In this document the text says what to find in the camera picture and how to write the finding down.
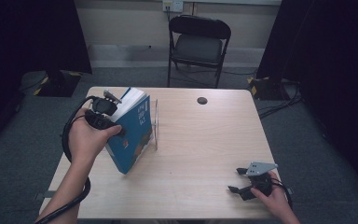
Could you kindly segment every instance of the forearm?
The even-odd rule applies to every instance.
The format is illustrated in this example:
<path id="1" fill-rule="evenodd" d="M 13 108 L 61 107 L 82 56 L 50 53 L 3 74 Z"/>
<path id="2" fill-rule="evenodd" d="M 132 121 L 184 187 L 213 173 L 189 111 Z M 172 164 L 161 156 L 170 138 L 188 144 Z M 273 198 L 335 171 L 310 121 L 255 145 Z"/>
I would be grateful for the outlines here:
<path id="1" fill-rule="evenodd" d="M 280 214 L 279 219 L 283 224 L 300 224 L 300 221 L 292 210 Z"/>
<path id="2" fill-rule="evenodd" d="M 83 191 L 84 184 L 90 173 L 93 162 L 94 160 L 81 162 L 74 161 L 71 163 L 71 166 L 69 167 L 53 198 L 39 215 L 37 220 L 47 216 L 51 212 L 54 212 L 80 195 Z M 79 204 L 61 216 L 54 218 L 50 223 L 76 223 L 78 208 Z"/>

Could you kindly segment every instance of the handheld controller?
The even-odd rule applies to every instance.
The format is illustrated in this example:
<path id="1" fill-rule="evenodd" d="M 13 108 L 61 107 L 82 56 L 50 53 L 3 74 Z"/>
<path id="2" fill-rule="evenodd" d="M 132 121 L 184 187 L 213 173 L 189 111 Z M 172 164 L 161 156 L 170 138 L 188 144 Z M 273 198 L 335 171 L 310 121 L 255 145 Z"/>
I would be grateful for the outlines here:
<path id="1" fill-rule="evenodd" d="M 269 164 L 263 162 L 251 162 L 251 165 L 248 169 L 238 168 L 237 172 L 239 175 L 247 175 L 251 181 L 251 185 L 238 189 L 236 187 L 228 186 L 229 190 L 232 193 L 240 194 L 241 198 L 244 201 L 251 200 L 255 198 L 254 194 L 251 192 L 251 188 L 259 189 L 266 196 L 269 196 L 272 192 L 272 179 L 267 171 L 277 168 L 277 164 Z"/>
<path id="2" fill-rule="evenodd" d="M 98 130 L 108 129 L 117 125 L 108 116 L 112 116 L 117 111 L 116 102 L 121 103 L 118 98 L 113 96 L 109 91 L 103 93 L 103 98 L 96 98 L 92 101 L 91 109 L 86 111 L 85 119 L 87 123 Z M 118 136 L 124 136 L 126 131 L 122 128 Z"/>

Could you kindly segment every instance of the black curtain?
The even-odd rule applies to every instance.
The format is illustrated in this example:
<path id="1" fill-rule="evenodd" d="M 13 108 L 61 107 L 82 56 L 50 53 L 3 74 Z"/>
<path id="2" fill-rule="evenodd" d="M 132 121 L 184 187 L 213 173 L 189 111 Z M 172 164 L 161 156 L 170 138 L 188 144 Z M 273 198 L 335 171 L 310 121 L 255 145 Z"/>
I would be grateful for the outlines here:
<path id="1" fill-rule="evenodd" d="M 282 0 L 256 78 L 269 77 L 274 82 L 281 82 L 282 78 L 298 79 L 295 74 L 286 73 L 285 70 L 293 57 L 298 33 L 313 1 Z"/>
<path id="2" fill-rule="evenodd" d="M 30 71 L 91 74 L 73 0 L 0 0 L 0 113 Z"/>
<path id="3" fill-rule="evenodd" d="M 283 0 L 282 3 L 290 6 L 282 5 L 281 9 L 292 10 L 280 17 L 286 18 L 281 21 L 285 25 L 282 31 L 271 34 L 273 40 L 287 36 L 284 34 L 287 25 L 298 24 L 289 20 L 293 10 L 300 3 L 308 5 L 309 1 Z M 266 48 L 263 61 L 271 62 L 261 72 L 268 70 L 269 74 L 294 77 L 300 82 L 301 94 L 322 123 L 327 139 L 358 174 L 358 1 L 315 0 L 302 15 L 301 25 L 289 32 L 290 37 L 296 33 L 296 38 L 287 40 L 292 42 L 285 45 L 287 49 Z"/>

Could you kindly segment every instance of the book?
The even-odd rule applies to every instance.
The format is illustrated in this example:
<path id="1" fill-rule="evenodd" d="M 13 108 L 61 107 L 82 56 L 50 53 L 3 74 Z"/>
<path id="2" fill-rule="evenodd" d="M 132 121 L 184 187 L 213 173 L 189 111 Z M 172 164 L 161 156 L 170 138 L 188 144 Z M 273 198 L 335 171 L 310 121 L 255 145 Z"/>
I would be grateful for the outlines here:
<path id="1" fill-rule="evenodd" d="M 126 174 L 138 161 L 153 138 L 150 118 L 150 96 L 136 88 L 128 88 L 111 120 L 125 130 L 124 136 L 111 137 L 106 149 L 117 169 Z"/>

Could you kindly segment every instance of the wall outlet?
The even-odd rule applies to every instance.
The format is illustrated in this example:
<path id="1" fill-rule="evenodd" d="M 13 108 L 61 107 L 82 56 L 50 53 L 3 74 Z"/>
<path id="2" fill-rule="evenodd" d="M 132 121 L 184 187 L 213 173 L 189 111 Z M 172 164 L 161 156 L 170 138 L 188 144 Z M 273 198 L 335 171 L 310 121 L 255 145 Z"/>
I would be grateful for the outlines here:
<path id="1" fill-rule="evenodd" d="M 162 1 L 162 11 L 173 11 L 173 1 Z"/>
<path id="2" fill-rule="evenodd" d="M 174 12 L 183 12 L 183 2 L 182 1 L 173 1 L 173 11 Z"/>
<path id="3" fill-rule="evenodd" d="M 183 12 L 183 1 L 162 1 L 162 11 Z"/>

